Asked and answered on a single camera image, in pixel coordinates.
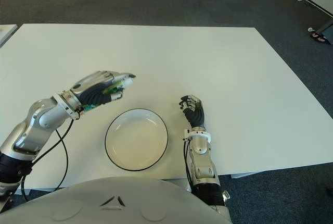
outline robotic arm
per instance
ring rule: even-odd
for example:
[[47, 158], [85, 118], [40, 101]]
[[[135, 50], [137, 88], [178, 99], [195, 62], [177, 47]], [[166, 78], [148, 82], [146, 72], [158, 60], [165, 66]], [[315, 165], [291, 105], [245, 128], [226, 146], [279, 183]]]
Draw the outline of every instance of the robotic arm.
[[0, 202], [13, 194], [21, 178], [31, 172], [32, 162], [67, 118], [77, 120], [82, 112], [120, 99], [134, 77], [130, 73], [97, 71], [70, 90], [34, 103], [26, 119], [0, 146]]
[[193, 95], [183, 96], [180, 106], [192, 129], [185, 129], [184, 141], [191, 158], [189, 183], [192, 194], [197, 196], [218, 213], [229, 217], [224, 202], [230, 198], [227, 191], [222, 192], [216, 168], [211, 160], [211, 136], [204, 127], [204, 112], [201, 100]]

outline black rubber sleeve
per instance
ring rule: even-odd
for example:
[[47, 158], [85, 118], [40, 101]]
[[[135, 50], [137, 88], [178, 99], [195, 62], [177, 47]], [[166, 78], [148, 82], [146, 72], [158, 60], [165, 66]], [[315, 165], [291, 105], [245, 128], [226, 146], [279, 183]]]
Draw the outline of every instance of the black rubber sleeve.
[[32, 162], [11, 158], [0, 152], [0, 182], [16, 183], [30, 174]]
[[224, 206], [221, 187], [215, 183], [203, 183], [193, 187], [192, 194], [209, 206]]

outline tabletop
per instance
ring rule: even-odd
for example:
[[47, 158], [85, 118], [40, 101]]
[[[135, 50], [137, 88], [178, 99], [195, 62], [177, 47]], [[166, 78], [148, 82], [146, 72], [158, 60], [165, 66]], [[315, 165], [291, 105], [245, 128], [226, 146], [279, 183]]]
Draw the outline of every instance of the tabletop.
[[[137, 77], [121, 100], [75, 121], [65, 138], [63, 186], [110, 176], [186, 176], [178, 102], [203, 102], [218, 174], [333, 161], [333, 120], [254, 28], [24, 24], [0, 49], [0, 143], [32, 103], [67, 90], [96, 70]], [[163, 157], [138, 172], [107, 157], [108, 126], [124, 111], [156, 112], [168, 129]], [[69, 121], [60, 128], [64, 132]], [[53, 134], [42, 152], [57, 141]], [[53, 188], [65, 170], [60, 145], [34, 166], [26, 188]]]
[[16, 30], [16, 28], [16, 24], [0, 25], [0, 47], [7, 41], [7, 39]]

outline silver metal arm segment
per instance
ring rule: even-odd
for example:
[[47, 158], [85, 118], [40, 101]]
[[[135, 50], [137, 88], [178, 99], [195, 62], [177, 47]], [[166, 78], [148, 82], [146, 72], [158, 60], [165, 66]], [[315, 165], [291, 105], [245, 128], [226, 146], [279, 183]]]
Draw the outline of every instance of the silver metal arm segment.
[[211, 160], [211, 136], [203, 127], [194, 127], [191, 131], [185, 130], [185, 140], [190, 141], [189, 155], [191, 158], [191, 178], [193, 186], [201, 183], [214, 183], [220, 185], [216, 168]]
[[120, 99], [134, 77], [130, 73], [97, 71], [70, 90], [34, 103], [26, 119], [0, 146], [0, 202], [31, 172], [32, 161], [67, 118], [79, 119], [80, 112]]

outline white bowl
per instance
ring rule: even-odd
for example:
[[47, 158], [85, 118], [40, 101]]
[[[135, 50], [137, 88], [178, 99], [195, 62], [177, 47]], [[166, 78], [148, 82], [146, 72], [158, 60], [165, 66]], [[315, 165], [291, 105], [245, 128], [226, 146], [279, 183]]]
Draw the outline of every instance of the white bowl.
[[168, 132], [163, 120], [146, 109], [119, 115], [105, 135], [105, 150], [118, 167], [139, 171], [154, 165], [164, 154]]

